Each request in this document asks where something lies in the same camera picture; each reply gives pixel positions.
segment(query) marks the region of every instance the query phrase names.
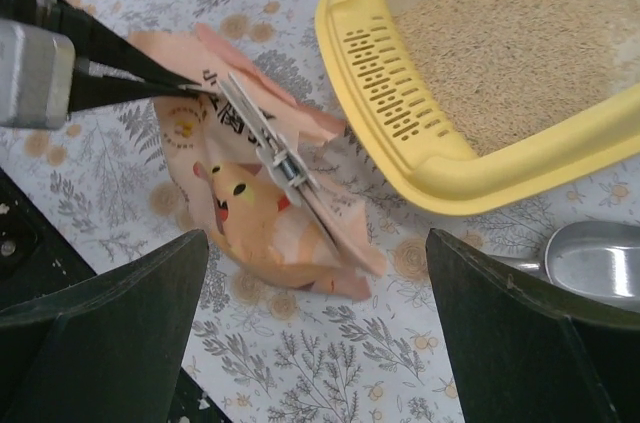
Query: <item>tablecloth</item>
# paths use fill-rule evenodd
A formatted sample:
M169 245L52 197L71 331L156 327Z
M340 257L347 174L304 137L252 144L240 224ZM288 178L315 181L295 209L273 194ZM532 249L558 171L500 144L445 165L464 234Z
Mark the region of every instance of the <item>tablecloth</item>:
M301 101L340 114L315 39L317 0L70 1L123 35L208 23ZM191 225L159 145L152 108L138 102L74 116L55 133L3 130L0 164L104 272ZM184 367L238 423L462 423L427 272L429 228L533 256L573 221L640 223L640 158L471 218L407 204L353 135L307 159L367 200L369 236L391 264L372 281L375 296L352 304L268 288L212 247Z

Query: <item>metal scoop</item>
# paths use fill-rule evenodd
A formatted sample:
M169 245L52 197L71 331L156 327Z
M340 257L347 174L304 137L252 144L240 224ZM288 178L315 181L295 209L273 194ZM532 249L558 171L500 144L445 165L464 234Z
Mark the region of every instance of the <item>metal scoop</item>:
M572 223L551 236L543 262L492 257L572 293L640 311L640 226Z

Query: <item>floral tablecloth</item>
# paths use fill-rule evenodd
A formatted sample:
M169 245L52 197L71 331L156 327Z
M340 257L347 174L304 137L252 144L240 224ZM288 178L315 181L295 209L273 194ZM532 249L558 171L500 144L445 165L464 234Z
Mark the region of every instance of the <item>floral tablecloth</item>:
M317 0L70 0L118 32L218 29L300 100L339 114L313 29ZM98 272L189 229L148 102L73 118L56 133L0 132L0 164ZM355 137L312 167L368 201L372 241L389 256L365 303L265 287L214 247L184 358L236 422L463 421L426 269L445 228L488 253L532 256L566 223L640 223L640 158L491 214L444 218L408 205Z

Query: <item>pink bag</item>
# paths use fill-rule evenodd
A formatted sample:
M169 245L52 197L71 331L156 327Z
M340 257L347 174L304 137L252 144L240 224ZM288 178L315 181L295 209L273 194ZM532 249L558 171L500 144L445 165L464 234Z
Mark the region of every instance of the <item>pink bag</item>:
M130 41L213 91L233 71L294 148L300 140L322 146L344 131L345 122L299 104L206 25L194 33L134 33ZM253 135L224 97L157 98L154 106L169 173L196 225L223 252L274 286L354 300L371 296L357 269L382 276L387 263L368 243L363 200L315 175L321 191L308 196L337 242L332 251L313 219L271 181Z

